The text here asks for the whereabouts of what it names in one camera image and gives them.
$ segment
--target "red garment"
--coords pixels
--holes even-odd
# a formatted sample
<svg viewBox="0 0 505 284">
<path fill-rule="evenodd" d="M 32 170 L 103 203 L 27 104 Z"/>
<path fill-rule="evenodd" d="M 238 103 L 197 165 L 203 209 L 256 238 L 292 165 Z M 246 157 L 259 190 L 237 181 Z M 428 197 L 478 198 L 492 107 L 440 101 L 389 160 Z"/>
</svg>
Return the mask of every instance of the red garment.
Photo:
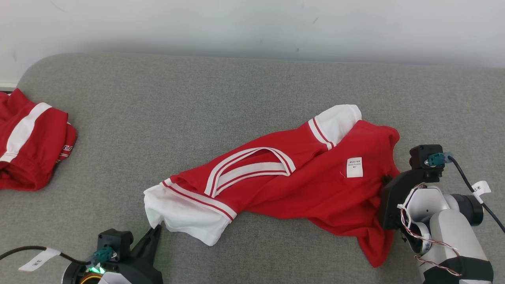
<svg viewBox="0 0 505 284">
<path fill-rule="evenodd" d="M 67 113 L 35 104 L 19 89 L 0 92 L 0 189 L 43 188 L 55 164 L 72 152 L 75 139 Z"/>
<path fill-rule="evenodd" d="M 383 176 L 399 174 L 392 158 L 399 135 L 336 107 L 149 188 L 144 200 L 151 226 L 165 221 L 168 230 L 213 245 L 244 210 L 308 218 L 333 234 L 358 237 L 370 263 L 381 265 L 392 232 L 381 228 L 376 214 Z"/>
</svg>

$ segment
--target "wire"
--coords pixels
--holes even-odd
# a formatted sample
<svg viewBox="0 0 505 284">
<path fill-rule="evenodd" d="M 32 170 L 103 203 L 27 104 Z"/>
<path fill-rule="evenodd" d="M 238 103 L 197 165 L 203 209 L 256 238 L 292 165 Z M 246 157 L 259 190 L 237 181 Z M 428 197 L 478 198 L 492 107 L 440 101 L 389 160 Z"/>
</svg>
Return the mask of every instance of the wire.
<svg viewBox="0 0 505 284">
<path fill-rule="evenodd" d="M 79 282 L 79 284 L 85 284 L 86 282 L 88 282 L 88 280 L 90 279 L 98 279 L 100 280 L 102 278 L 102 275 L 101 274 L 98 274 L 98 273 L 90 273 L 88 275 L 86 275 L 82 280 L 81 282 Z"/>
<path fill-rule="evenodd" d="M 414 232 L 412 232 L 412 230 L 410 229 L 410 220 L 411 220 L 411 216 L 409 214 L 409 212 L 405 209 L 405 205 L 402 205 L 400 207 L 400 214 L 401 214 L 401 223 L 402 225 L 404 226 L 405 230 L 407 231 L 407 233 L 409 233 L 409 235 L 417 238 L 417 239 L 420 239 L 420 240 L 423 240 L 423 241 L 427 241 L 427 242 L 430 242 L 434 245 L 440 245 L 440 246 L 443 246 L 443 247 L 446 247 L 446 248 L 450 248 L 452 249 L 452 251 L 454 251 L 454 253 L 457 255 L 457 256 L 460 256 L 460 253 L 458 252 L 458 249 L 457 248 L 454 248 L 450 245 L 448 245 L 447 243 L 444 243 L 444 242 L 439 242 L 439 241 L 434 241 L 434 240 L 430 240 L 430 239 L 427 239 L 423 236 L 420 236 Z M 409 218 L 409 224 L 405 224 L 405 215 L 407 215 L 407 218 Z M 439 265 L 433 261 L 429 261 L 429 260 L 425 260 L 425 259 L 422 259 L 420 256 L 418 255 L 415 255 L 414 256 L 415 259 L 421 261 L 423 264 L 425 263 L 429 263 L 429 264 L 432 264 L 438 268 L 442 268 L 443 270 L 446 270 L 447 272 L 449 272 L 450 274 L 454 275 L 454 276 L 462 276 L 463 274 L 453 270 L 453 269 L 450 269 L 448 267 L 445 267 L 445 266 L 442 266 L 442 265 Z"/>
<path fill-rule="evenodd" d="M 458 164 L 458 162 L 456 162 L 456 159 L 454 157 L 452 157 L 452 156 L 448 156 L 448 159 L 451 160 L 454 163 L 454 165 L 456 166 L 456 169 L 458 169 L 458 172 L 460 172 L 460 175 L 463 178 L 463 181 L 467 185 L 468 189 L 471 192 L 474 192 L 475 190 L 473 189 L 473 187 L 468 182 L 468 179 L 465 176 L 465 173 L 463 173 L 463 170 L 461 169 L 461 167 Z M 498 217 L 493 213 L 493 211 L 491 211 L 491 209 L 484 202 L 482 203 L 482 207 L 484 207 L 484 209 L 486 209 L 487 213 L 489 213 L 489 215 L 491 215 L 491 217 L 493 217 L 493 219 L 496 221 L 496 223 L 498 224 L 498 226 L 500 227 L 500 229 L 505 233 L 505 226 L 503 226 L 503 224 L 500 222 L 500 220 L 498 219 Z"/>
<path fill-rule="evenodd" d="M 15 248 L 13 250 L 10 250 L 2 255 L 0 255 L 0 260 L 8 257 L 9 255 L 11 254 L 15 254 L 15 253 L 18 253 L 18 252 L 22 252 L 22 251 L 29 251 L 29 250 L 39 250 L 39 251 L 45 251 L 47 249 L 47 247 L 41 247 L 41 246 L 25 246 L 25 247 L 19 247 L 19 248 Z M 70 260 L 72 262 L 75 262 L 79 265 L 88 265 L 88 264 L 91 264 L 91 262 L 89 261 L 80 261 L 80 260 L 77 260 L 75 258 L 72 258 L 64 253 L 60 253 L 60 256 L 67 259 L 67 260 Z"/>
</svg>

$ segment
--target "green led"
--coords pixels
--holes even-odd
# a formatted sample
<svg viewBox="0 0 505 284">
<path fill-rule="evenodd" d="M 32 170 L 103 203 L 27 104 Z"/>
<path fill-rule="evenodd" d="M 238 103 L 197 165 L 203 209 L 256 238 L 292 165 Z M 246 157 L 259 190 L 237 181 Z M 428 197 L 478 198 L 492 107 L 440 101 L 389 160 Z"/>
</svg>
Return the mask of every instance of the green led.
<svg viewBox="0 0 505 284">
<path fill-rule="evenodd" d="M 89 272 L 104 274 L 105 269 L 103 269 L 101 267 L 99 267 L 98 269 L 96 269 L 95 267 L 92 267 L 89 269 Z"/>
</svg>

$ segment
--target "care label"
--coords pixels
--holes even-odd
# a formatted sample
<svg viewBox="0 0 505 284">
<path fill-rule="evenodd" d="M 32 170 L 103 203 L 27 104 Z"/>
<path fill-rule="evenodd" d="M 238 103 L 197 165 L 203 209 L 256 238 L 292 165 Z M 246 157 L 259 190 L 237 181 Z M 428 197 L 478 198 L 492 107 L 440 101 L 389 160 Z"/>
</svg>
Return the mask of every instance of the care label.
<svg viewBox="0 0 505 284">
<path fill-rule="evenodd" d="M 481 180 L 481 181 L 476 182 L 474 185 L 472 185 L 472 188 L 475 190 L 473 192 L 473 195 L 477 198 L 477 200 L 479 201 L 480 204 L 483 203 L 480 196 L 484 193 L 491 192 L 491 188 L 489 187 L 489 185 L 487 184 L 487 181 L 485 181 L 485 180 Z"/>
<path fill-rule="evenodd" d="M 53 258 L 54 256 L 60 255 L 60 251 L 47 248 L 45 251 L 39 253 L 32 260 L 30 260 L 27 264 L 21 266 L 19 270 L 23 271 L 34 271 L 37 268 L 41 267 L 46 261 Z"/>
<path fill-rule="evenodd" d="M 363 177 L 363 165 L 361 157 L 347 160 L 347 177 Z"/>
</svg>

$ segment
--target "gray couch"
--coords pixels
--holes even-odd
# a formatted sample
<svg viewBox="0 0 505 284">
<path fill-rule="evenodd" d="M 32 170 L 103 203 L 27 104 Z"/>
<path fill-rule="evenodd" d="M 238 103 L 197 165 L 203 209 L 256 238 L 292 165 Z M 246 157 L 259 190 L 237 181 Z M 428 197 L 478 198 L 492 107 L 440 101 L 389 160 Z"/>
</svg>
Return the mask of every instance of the gray couch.
<svg viewBox="0 0 505 284">
<path fill-rule="evenodd" d="M 442 144 L 471 182 L 489 182 L 494 192 L 484 199 L 505 221 L 503 69 L 63 54 L 32 66 L 19 88 L 68 112 L 78 140 L 46 188 L 0 191 L 0 252 L 41 245 L 84 259 L 111 227 L 139 240 L 148 229 L 145 189 L 336 104 L 356 104 L 363 119 L 398 129 L 400 171 L 409 169 L 411 147 Z M 468 193 L 453 166 L 440 186 Z M 505 283 L 505 235 L 487 213 L 474 231 L 494 283 Z M 0 283 L 59 283 L 69 264 L 59 257 L 17 270 L 36 253 L 0 261 Z M 374 269 L 355 238 L 251 213 L 213 247 L 164 230 L 155 261 L 165 283 L 418 284 L 416 265 L 398 232 Z"/>
</svg>

